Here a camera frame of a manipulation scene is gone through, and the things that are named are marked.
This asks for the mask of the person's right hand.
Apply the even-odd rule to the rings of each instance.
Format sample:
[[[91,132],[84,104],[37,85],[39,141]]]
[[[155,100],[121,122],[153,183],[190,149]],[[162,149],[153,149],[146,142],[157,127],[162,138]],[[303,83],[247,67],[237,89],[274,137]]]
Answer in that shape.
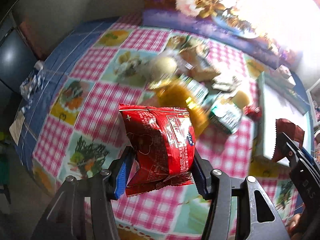
[[[290,239],[308,239],[308,222],[306,210],[294,215],[286,227]]]

